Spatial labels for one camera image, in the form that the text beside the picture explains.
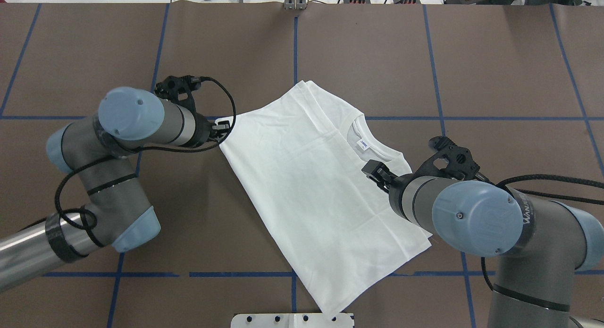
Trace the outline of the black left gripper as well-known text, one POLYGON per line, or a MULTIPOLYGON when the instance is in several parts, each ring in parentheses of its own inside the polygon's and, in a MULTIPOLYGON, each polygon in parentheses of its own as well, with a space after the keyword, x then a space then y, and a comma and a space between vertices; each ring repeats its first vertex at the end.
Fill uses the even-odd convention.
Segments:
POLYGON ((218 121, 214 125, 196 110, 193 92, 200 89, 203 82, 213 79, 206 76, 168 76, 156 83, 155 95, 175 105, 180 115, 180 126, 177 136, 168 145, 175 147, 200 147, 215 141, 217 132, 230 132, 231 122, 218 121))

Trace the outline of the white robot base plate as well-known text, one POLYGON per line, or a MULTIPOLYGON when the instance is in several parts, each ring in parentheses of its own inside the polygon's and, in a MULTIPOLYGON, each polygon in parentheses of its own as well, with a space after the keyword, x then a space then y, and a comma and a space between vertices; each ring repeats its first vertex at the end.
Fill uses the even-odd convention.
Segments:
POLYGON ((339 313, 248 313, 235 315, 231 328, 354 328, 354 315, 339 313))

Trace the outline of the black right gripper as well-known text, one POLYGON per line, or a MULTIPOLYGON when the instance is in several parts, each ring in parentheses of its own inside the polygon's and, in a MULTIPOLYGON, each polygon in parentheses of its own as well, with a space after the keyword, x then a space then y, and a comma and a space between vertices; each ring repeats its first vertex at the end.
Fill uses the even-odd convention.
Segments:
POLYGON ((390 185, 389 201, 401 201, 409 184, 423 176, 453 180, 482 180, 480 166, 474 161, 469 149, 457 145, 447 136, 432 137, 428 145, 434 150, 415 172, 394 177, 394 173, 380 161, 368 161, 361 171, 377 185, 390 185))

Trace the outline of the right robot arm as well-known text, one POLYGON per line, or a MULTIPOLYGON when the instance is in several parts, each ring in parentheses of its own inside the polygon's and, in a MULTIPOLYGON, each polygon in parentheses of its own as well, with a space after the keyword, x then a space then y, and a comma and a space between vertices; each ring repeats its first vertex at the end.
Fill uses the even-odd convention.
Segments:
POLYGON ((565 195, 518 190, 524 180, 559 180, 602 188, 594 180, 558 175, 523 175, 493 184, 480 173, 469 149, 449 137, 429 140, 434 155, 406 175, 383 162, 362 168, 407 221, 451 247, 500 261, 491 293, 490 328, 601 328, 602 320, 571 314, 576 272, 603 258, 603 225, 568 206, 565 195))

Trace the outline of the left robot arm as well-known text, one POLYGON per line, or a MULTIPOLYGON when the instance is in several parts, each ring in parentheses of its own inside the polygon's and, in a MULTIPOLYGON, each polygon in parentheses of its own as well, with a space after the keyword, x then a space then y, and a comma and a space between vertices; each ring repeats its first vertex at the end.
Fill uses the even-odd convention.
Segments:
POLYGON ((234 121, 210 122, 193 92, 217 85, 208 76, 169 76, 153 92, 117 87, 91 117, 71 122, 47 140, 48 159, 65 177, 52 214, 1 241, 1 290, 8 291, 111 246, 119 253, 146 244, 160 222, 129 158, 143 151, 203 152, 218 147, 234 121))

